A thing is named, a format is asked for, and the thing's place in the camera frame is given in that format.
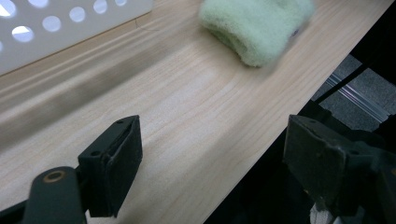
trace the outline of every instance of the white plastic basket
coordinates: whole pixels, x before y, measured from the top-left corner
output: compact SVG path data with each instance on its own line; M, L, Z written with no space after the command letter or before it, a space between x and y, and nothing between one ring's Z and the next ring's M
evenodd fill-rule
M153 0L0 0L0 76L152 7Z

